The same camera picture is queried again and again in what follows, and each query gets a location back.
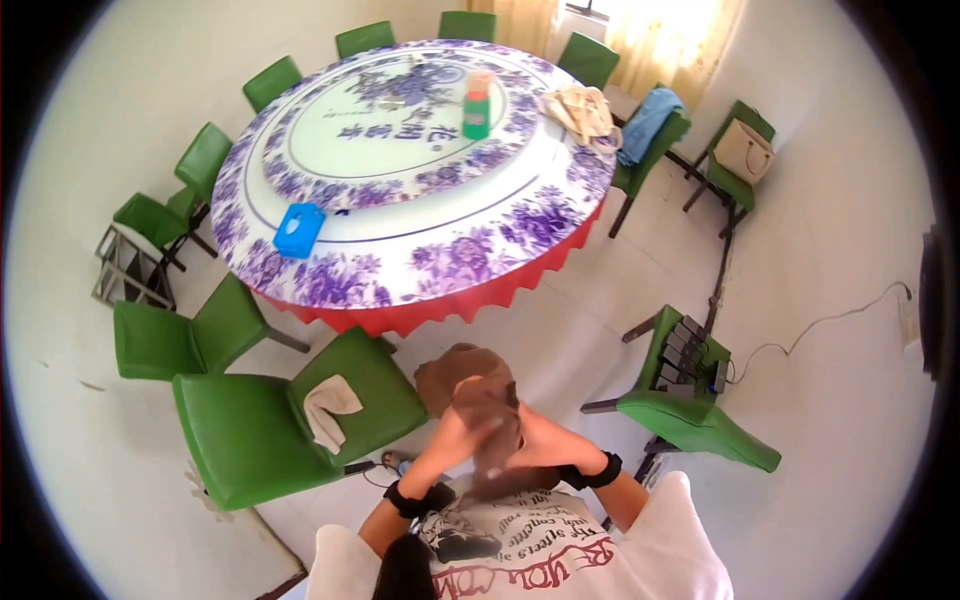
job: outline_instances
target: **hand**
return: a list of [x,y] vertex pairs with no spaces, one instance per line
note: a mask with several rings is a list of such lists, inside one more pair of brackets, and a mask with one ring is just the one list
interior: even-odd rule
[[440,419],[440,426],[430,439],[430,444],[417,457],[411,468],[416,467],[422,473],[439,477],[449,468],[456,467],[473,456],[481,442],[501,423],[498,420],[481,426],[468,428],[460,414],[447,408]]
[[507,459],[507,468],[573,465],[584,475],[596,475],[607,467],[607,455],[582,435],[519,405],[523,448]]

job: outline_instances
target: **round table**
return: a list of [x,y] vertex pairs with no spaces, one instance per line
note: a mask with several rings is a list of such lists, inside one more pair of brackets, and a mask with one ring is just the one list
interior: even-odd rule
[[[464,75],[484,68],[492,131],[460,134]],[[230,269],[301,320],[406,336],[508,306],[586,242],[616,158],[575,144],[536,98],[572,78],[518,50],[461,39],[376,48],[304,78],[224,161],[214,239]],[[290,203],[326,221],[304,260],[273,246]]]

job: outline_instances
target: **tote bag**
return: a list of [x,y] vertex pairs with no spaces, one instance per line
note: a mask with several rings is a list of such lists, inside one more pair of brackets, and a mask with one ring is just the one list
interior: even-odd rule
[[770,142],[739,119],[733,119],[713,149],[713,157],[728,171],[756,185],[770,170],[774,149]]

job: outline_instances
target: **electrical cable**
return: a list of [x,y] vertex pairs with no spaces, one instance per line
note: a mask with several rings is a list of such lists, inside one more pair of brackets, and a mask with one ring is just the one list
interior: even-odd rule
[[757,349],[755,349],[753,352],[750,353],[750,356],[747,357],[747,363],[743,366],[743,373],[740,374],[740,378],[739,378],[739,379],[736,378],[736,365],[734,364],[733,359],[732,359],[732,357],[731,357],[731,359],[730,359],[729,362],[730,362],[730,366],[733,368],[733,375],[732,375],[732,379],[727,379],[727,383],[729,383],[729,384],[731,384],[731,385],[736,385],[736,384],[740,383],[741,381],[743,381],[743,378],[747,376],[747,368],[750,367],[750,361],[752,361],[752,360],[754,359],[754,356],[755,356],[758,352],[760,352],[761,350],[763,350],[764,348],[780,348],[780,351],[783,352],[784,356],[790,356],[790,352],[793,351],[793,348],[796,348],[796,347],[797,347],[797,344],[798,344],[798,343],[802,340],[802,338],[806,335],[806,332],[809,331],[810,329],[812,329],[813,326],[816,325],[817,323],[822,323],[822,322],[824,322],[824,321],[834,321],[834,320],[836,320],[836,319],[843,319],[844,317],[850,316],[850,315],[852,315],[852,314],[854,314],[854,313],[862,313],[863,311],[867,310],[868,308],[870,308],[871,306],[873,306],[873,305],[876,304],[877,302],[883,300],[883,299],[886,297],[887,293],[888,293],[890,290],[892,290],[892,289],[894,289],[895,287],[897,287],[898,285],[903,286],[903,289],[906,291],[906,299],[907,299],[907,301],[912,300],[912,299],[913,299],[913,292],[910,291],[910,287],[909,287],[906,283],[903,283],[902,281],[899,281],[899,280],[898,280],[898,281],[894,281],[893,283],[891,283],[890,285],[888,285],[885,290],[883,290],[883,293],[882,293],[882,294],[880,294],[878,297],[876,297],[875,299],[871,300],[870,302],[867,302],[867,303],[864,304],[863,306],[860,306],[859,308],[853,308],[853,309],[848,310],[848,311],[846,311],[846,312],[842,312],[842,313],[840,313],[839,315],[830,315],[830,316],[828,316],[828,317],[821,317],[820,319],[817,319],[817,320],[814,321],[813,323],[807,325],[807,326],[806,326],[806,329],[804,329],[804,331],[802,331],[801,334],[800,334],[799,336],[797,336],[797,339],[794,340],[793,345],[790,347],[790,349],[786,349],[786,348],[784,348],[783,346],[781,346],[780,344],[774,344],[774,343],[772,343],[772,342],[771,342],[771,343],[767,343],[767,344],[763,344],[762,346],[758,347]]
[[366,470],[364,470],[364,471],[361,471],[361,473],[360,473],[360,474],[363,475],[363,478],[367,480],[367,483],[369,483],[369,484],[372,485],[372,486],[377,486],[378,488],[381,488],[381,489],[383,489],[383,490],[386,490],[387,488],[390,487],[389,485],[388,485],[388,486],[381,486],[381,485],[378,484],[378,483],[374,483],[373,481],[370,480],[370,477],[367,476],[367,473],[369,473],[370,471],[374,470],[374,469],[377,468],[377,467],[384,467],[384,468],[386,468],[386,469],[391,469],[394,473],[396,473],[396,478],[397,478],[397,479],[400,478],[400,471],[399,471],[396,467],[394,467],[393,465],[387,465],[386,463],[374,463],[372,467],[370,467],[370,468],[368,468],[368,469],[366,469]]

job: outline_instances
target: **woman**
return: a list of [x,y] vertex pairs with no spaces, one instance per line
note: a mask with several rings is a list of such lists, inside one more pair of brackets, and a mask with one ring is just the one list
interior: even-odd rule
[[[519,405],[523,448],[508,468],[568,467],[590,486],[613,524],[614,543],[579,497],[549,490],[494,502],[444,497],[434,487],[472,456],[485,430],[470,431],[448,409],[423,453],[353,534],[327,525],[307,597],[337,598],[732,598],[727,569],[714,554],[681,472],[663,475],[648,494],[619,459]],[[458,482],[451,484],[457,488]],[[408,534],[413,514],[425,517]]]

